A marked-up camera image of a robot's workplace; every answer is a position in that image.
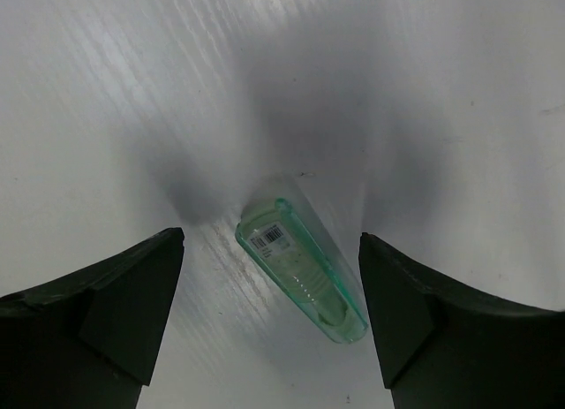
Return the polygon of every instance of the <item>white surface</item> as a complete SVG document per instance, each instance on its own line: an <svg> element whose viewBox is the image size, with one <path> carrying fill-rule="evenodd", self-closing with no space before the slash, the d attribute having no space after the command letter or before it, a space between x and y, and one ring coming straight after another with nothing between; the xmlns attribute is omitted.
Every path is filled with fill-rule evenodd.
<svg viewBox="0 0 565 409"><path fill-rule="evenodd" d="M565 0L0 0L0 293L182 224L140 408L392 406L237 247L286 171L358 235L565 307Z"/></svg>

